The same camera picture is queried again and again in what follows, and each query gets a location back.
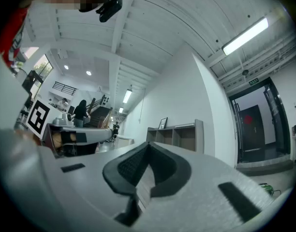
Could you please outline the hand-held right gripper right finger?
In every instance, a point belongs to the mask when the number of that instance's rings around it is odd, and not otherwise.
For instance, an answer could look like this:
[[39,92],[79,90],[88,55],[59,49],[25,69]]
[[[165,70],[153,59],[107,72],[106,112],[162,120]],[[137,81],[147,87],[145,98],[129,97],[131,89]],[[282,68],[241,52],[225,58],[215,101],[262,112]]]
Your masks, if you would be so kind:
[[274,201],[252,179],[215,157],[172,145],[159,146],[183,157],[191,166],[191,177],[175,195],[151,198],[131,226],[133,232],[224,232],[241,226],[243,219],[219,189],[223,183],[232,183],[257,214]]

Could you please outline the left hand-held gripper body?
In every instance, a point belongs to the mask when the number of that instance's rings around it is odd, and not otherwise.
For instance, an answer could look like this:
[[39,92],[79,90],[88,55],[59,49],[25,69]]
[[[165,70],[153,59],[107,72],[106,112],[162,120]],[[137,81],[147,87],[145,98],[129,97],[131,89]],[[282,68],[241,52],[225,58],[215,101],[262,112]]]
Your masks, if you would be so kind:
[[26,126],[39,139],[40,145],[48,147],[55,158],[62,158],[66,155],[77,155],[77,144],[66,144],[59,149],[55,149],[52,141],[52,135],[55,132],[61,132],[62,127],[74,127],[73,123],[67,118],[66,113],[49,105],[46,101],[38,98],[34,101]]

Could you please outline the black railing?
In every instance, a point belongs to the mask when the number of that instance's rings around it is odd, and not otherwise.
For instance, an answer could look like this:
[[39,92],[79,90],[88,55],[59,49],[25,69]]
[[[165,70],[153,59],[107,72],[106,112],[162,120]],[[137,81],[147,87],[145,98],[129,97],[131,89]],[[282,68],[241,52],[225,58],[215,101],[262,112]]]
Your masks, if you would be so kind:
[[58,90],[62,93],[71,95],[71,96],[73,96],[77,91],[77,88],[69,86],[69,85],[65,85],[60,82],[55,82],[54,85],[52,86],[52,88],[55,90]]

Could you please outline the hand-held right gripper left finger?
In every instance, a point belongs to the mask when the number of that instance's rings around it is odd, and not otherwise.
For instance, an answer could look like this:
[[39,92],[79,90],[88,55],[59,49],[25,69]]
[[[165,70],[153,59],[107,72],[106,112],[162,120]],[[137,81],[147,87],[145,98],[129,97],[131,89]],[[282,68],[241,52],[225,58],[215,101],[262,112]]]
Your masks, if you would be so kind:
[[149,232],[149,224],[126,226],[115,217],[128,198],[115,194],[102,173],[83,180],[62,167],[74,159],[56,159],[47,147],[0,130],[0,184],[11,203],[36,229],[45,232]]

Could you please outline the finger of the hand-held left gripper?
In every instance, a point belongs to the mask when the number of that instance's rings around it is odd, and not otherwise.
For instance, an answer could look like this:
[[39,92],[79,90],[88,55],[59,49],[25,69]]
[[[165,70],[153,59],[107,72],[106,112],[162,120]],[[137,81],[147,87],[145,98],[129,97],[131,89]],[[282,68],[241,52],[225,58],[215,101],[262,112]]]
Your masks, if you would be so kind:
[[95,144],[109,140],[113,136],[111,129],[62,127],[62,131],[74,134],[76,140],[71,144]]

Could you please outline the wooden staircase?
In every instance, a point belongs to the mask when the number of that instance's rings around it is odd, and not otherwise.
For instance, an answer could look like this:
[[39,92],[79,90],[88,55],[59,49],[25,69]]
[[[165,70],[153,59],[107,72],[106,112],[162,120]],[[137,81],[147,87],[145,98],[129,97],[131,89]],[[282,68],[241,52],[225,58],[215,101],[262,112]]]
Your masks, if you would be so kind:
[[112,114],[112,107],[110,107],[109,96],[103,94],[101,98],[87,105],[87,113],[89,118],[84,119],[84,127],[106,129]]

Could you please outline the grey door step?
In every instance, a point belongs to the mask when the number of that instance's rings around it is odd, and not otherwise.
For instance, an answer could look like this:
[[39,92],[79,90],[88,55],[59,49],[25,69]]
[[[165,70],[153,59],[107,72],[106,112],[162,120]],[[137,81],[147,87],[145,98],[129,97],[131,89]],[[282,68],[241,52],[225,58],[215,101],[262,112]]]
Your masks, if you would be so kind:
[[237,171],[246,176],[262,176],[269,174],[277,174],[292,169],[294,162],[292,160],[286,160],[279,163],[269,164],[266,166],[257,167],[238,167]]

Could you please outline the dark door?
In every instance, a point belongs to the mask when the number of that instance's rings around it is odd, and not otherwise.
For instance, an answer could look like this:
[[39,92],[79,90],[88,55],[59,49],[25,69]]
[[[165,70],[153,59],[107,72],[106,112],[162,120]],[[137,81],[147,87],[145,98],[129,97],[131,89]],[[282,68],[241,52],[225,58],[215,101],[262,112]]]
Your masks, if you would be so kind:
[[265,146],[263,121],[258,105],[239,112],[242,131],[242,150],[244,152]]

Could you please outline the window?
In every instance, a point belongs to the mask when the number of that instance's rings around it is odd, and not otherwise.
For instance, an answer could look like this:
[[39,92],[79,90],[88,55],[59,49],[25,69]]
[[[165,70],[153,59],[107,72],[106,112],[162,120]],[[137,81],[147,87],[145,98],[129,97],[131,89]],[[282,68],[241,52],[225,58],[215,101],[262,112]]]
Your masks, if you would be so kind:
[[50,72],[53,70],[53,67],[48,60],[46,54],[44,54],[34,65],[33,70],[41,77],[42,80],[45,80]]

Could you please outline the long ceiling light tube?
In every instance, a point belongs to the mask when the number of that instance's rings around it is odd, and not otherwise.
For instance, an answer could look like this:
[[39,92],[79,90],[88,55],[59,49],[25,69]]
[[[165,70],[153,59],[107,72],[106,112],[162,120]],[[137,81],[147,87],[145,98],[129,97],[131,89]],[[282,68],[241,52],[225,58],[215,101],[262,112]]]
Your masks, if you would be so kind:
[[226,43],[222,50],[226,56],[230,55],[240,47],[242,47],[244,44],[249,42],[251,39],[256,37],[258,34],[263,32],[268,28],[268,20],[266,17],[263,17],[259,19],[256,23],[251,25],[249,28],[244,30],[242,33],[240,33],[238,36],[236,36],[234,39]]

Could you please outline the person's red shirt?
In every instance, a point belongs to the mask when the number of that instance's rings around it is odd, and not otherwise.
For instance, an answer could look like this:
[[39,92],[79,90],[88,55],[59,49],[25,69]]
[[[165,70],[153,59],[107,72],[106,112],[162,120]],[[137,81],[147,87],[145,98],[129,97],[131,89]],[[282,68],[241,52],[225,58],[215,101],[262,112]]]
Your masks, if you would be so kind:
[[6,26],[1,31],[0,55],[8,68],[14,64],[15,58],[20,51],[28,10],[29,6],[16,9],[15,12],[11,14]]

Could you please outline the grey wooden desk hutch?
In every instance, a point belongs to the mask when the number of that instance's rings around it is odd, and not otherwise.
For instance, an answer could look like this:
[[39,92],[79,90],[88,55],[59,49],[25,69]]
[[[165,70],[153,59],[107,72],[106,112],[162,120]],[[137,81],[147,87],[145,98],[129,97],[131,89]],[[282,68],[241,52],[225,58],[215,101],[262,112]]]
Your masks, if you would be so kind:
[[148,127],[146,141],[177,146],[203,154],[204,123],[196,119],[193,123],[166,128]]

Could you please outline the black door frame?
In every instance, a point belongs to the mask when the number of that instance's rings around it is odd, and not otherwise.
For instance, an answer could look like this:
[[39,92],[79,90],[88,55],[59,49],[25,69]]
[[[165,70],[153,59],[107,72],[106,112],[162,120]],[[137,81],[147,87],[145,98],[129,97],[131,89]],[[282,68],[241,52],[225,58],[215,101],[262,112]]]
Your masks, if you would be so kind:
[[[290,154],[290,136],[286,113],[271,78],[229,97],[237,126],[238,163],[272,160]],[[239,112],[259,106],[265,133],[265,146],[244,152]]]

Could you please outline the person's left hand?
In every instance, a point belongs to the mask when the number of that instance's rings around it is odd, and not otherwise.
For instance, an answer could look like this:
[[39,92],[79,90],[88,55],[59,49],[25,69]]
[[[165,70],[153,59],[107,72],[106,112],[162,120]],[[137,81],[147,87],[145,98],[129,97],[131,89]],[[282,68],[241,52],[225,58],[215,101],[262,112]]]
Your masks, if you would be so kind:
[[67,131],[55,132],[52,141],[54,148],[59,149],[66,144],[76,143],[76,134]]

